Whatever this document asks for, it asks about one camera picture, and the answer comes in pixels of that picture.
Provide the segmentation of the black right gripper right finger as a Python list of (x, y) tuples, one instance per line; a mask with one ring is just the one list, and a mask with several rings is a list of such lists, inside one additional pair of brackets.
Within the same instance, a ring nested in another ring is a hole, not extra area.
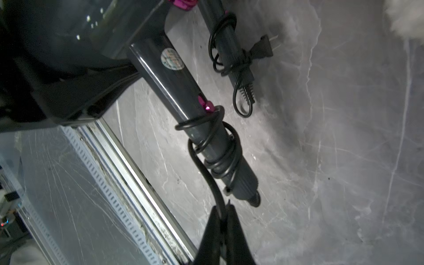
[(228, 203), (226, 210), (226, 264), (255, 265), (235, 207)]

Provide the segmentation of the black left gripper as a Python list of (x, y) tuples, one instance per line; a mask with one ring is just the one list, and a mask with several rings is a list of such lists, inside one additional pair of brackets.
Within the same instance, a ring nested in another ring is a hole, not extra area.
[(2, 54), (1, 132), (88, 124), (140, 77), (126, 64), (64, 80), (26, 56)]

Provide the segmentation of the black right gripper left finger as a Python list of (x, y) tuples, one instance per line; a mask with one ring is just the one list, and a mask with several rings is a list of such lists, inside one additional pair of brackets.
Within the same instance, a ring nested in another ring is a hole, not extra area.
[(193, 265), (226, 265), (226, 229), (227, 206), (224, 215), (220, 216), (217, 206), (210, 212), (205, 231), (198, 247)]

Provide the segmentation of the black boxy hair dryer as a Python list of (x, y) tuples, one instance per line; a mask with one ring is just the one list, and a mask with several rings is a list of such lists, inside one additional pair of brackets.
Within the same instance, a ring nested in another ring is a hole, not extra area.
[[(188, 135), (190, 155), (217, 203), (225, 193), (260, 205), (258, 180), (240, 138), (209, 101), (166, 34), (171, 1), (2, 1), (1, 55), (26, 56), (62, 80), (133, 65)], [(253, 62), (273, 55), (263, 36)]]

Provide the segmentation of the dark grey round hair dryer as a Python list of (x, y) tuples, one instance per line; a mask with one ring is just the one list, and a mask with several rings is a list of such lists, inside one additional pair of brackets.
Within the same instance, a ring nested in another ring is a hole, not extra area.
[(248, 106), (252, 106), (255, 103), (252, 89), (254, 77), (250, 70), (252, 61), (237, 39), (236, 15), (226, 11), (222, 1), (171, 1), (171, 3), (184, 11), (199, 8), (210, 33), (208, 54), (214, 70), (222, 76), (229, 76), (235, 90), (243, 95)]

